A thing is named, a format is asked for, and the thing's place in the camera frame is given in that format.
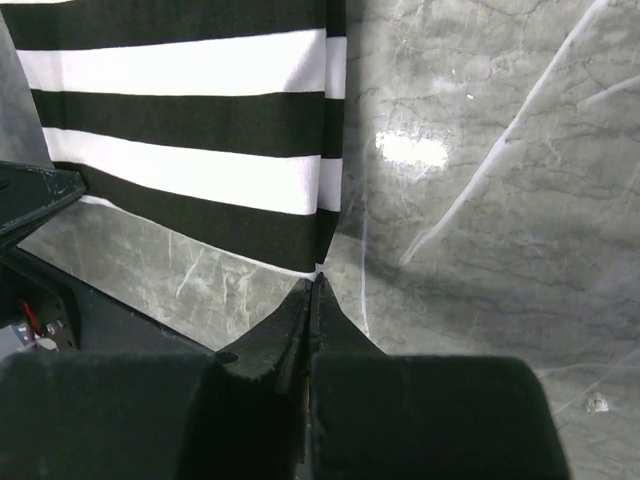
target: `black stripe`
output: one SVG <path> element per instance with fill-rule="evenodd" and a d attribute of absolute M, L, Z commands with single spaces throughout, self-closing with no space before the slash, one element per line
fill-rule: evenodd
<path fill-rule="evenodd" d="M 315 271 L 315 215 L 257 210 L 141 187 L 94 168 L 66 162 L 88 193 L 127 212 L 244 257 L 296 272 Z"/>
<path fill-rule="evenodd" d="M 333 234 L 338 227 L 339 212 L 331 212 L 322 208 L 316 213 L 317 238 L 316 238 L 316 263 L 324 263 L 327 252 L 331 246 Z"/>
<path fill-rule="evenodd" d="M 327 98 L 324 104 L 322 158 L 342 158 L 344 100 Z"/>
<path fill-rule="evenodd" d="M 163 97 L 34 90 L 33 99 L 43 127 L 250 155 L 322 153 L 323 92 Z"/>
<path fill-rule="evenodd" d="M 347 36 L 347 0 L 325 0 L 327 2 L 327 37 Z"/>
<path fill-rule="evenodd" d="M 327 0 L 74 0 L 0 10 L 19 50 L 80 50 L 324 28 L 326 8 Z"/>

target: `folded cloth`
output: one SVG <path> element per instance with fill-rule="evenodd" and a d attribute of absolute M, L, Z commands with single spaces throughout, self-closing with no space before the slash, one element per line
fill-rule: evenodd
<path fill-rule="evenodd" d="M 312 276 L 340 210 L 345 0 L 0 0 L 85 200 Z"/>

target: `marble surface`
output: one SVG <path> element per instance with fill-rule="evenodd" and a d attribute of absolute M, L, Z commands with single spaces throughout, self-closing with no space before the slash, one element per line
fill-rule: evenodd
<path fill-rule="evenodd" d="M 523 358 L 575 478 L 640 478 L 640 2 L 347 3 L 345 312 L 391 353 Z M 0 152 L 46 161 L 0 52 Z M 294 282 L 99 206 L 24 247 L 211 348 Z"/>

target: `striped cloth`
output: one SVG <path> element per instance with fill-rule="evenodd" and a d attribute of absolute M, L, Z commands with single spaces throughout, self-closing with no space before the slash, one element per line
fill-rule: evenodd
<path fill-rule="evenodd" d="M 85 201 L 298 276 L 340 210 L 345 0 L 0 0 Z"/>

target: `towel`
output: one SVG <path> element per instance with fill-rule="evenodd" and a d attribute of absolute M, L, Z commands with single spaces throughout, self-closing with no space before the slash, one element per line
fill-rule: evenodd
<path fill-rule="evenodd" d="M 295 276 L 338 222 L 345 0 L 0 0 L 83 200 Z"/>

